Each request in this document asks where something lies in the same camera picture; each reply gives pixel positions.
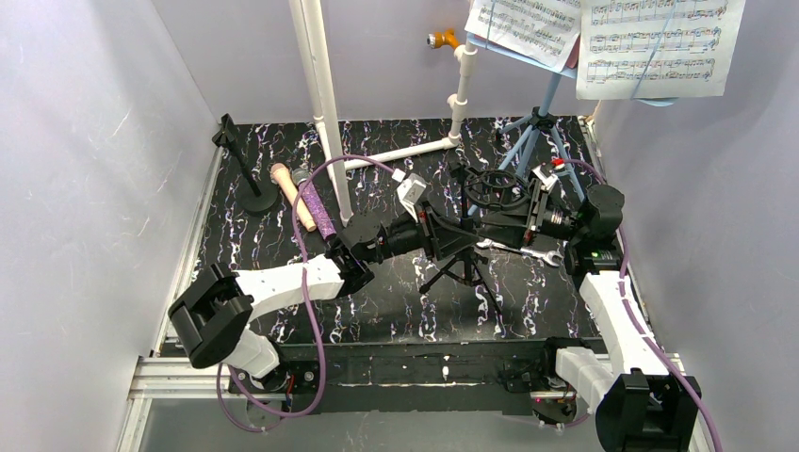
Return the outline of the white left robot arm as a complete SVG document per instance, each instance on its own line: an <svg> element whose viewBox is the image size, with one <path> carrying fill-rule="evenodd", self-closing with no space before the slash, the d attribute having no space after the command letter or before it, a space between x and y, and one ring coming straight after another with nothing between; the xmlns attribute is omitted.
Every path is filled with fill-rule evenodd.
<svg viewBox="0 0 799 452"><path fill-rule="evenodd" d="M429 205L387 225L375 215L355 216L307 263L261 270L205 267L168 316L192 367L222 363L262 379L280 366L281 356L270 339L251 330L255 319L306 300L351 295L373 280L372 264L416 250L446 259L478 242L472 224L444 218Z"/></svg>

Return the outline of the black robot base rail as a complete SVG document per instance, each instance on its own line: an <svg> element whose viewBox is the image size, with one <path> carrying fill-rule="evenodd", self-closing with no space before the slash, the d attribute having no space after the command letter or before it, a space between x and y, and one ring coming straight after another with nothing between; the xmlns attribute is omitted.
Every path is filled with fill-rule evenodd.
<svg viewBox="0 0 799 452"><path fill-rule="evenodd" d="M315 347L285 345L278 369L263 379L234 370L227 390L298 412L500 412L573 410L574 390L554 374L554 345L576 339L460 343L335 344L324 348L326 379Z"/></svg>

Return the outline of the black tripod shock-mount stand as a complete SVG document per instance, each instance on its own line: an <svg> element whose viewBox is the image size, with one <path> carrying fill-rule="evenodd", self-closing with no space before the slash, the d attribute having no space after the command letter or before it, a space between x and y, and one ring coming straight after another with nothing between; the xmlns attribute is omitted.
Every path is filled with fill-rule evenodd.
<svg viewBox="0 0 799 452"><path fill-rule="evenodd" d="M508 212L525 205L530 196L527 183L506 170L478 170L466 166L463 162L455 162L449 165L449 173L460 187L460 216L456 219L448 219L456 221L464 230L476 233L481 240L483 240L481 221L469 212L470 208L480 208L490 212ZM421 201L416 205L420 227L421 215L425 208L435 210L428 201ZM477 246L462 250L445 259L448 261L431 278L420 285L419 292L421 294L428 293L435 283L447 276L462 285L483 288L496 314L500 315L501 308L497 303L497 298L481 272L481 269L488 265L488 258L478 253Z"/></svg>

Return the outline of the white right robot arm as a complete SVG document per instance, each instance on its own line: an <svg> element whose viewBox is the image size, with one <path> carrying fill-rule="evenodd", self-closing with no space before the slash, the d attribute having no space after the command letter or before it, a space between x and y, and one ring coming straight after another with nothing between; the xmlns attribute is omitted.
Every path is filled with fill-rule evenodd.
<svg viewBox="0 0 799 452"><path fill-rule="evenodd" d="M549 194L539 181L482 183L468 191L485 212L485 237L517 248L539 234L566 243L563 264L594 316L610 362L601 363L578 340L553 339L546 344L545 372L584 400L603 450L690 450L701 389L665 356L635 301L616 243L624 195L594 185L568 213Z"/></svg>

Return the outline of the purple glitter microphone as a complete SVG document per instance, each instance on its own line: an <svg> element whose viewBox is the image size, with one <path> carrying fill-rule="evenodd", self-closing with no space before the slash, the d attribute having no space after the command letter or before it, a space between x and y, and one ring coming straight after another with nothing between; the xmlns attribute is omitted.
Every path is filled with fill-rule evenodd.
<svg viewBox="0 0 799 452"><path fill-rule="evenodd" d="M318 194L316 186L310 180L310 176L311 172L302 167L291 171L291 179L296 186L307 185L302 194L302 199L317 225L317 230L322 238L328 241L335 235L334 224L323 204L322 198Z"/></svg>

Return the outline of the pink toy microphone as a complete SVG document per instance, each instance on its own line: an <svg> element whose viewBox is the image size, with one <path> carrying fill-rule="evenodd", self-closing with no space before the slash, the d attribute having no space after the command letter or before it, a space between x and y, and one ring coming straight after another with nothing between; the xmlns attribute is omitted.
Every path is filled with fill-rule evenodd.
<svg viewBox="0 0 799 452"><path fill-rule="evenodd" d="M317 224L304 200L299 195L299 190L291 179L288 167L282 163L273 164L270 169L270 177L282 189L287 200L292 205L297 204L297 216L302 226L308 232L315 231L317 229Z"/></svg>

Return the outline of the black round-base microphone stand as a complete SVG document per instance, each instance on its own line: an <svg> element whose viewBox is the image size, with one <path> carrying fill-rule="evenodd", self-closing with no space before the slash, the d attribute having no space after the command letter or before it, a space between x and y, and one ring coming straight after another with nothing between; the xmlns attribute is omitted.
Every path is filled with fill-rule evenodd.
<svg viewBox="0 0 799 452"><path fill-rule="evenodd" d="M249 216L262 218L277 202L277 186L271 180L255 179L236 139L235 129L231 115L223 114L220 117L220 130L212 137L212 142L230 154L238 164L244 183L235 189L236 202Z"/></svg>

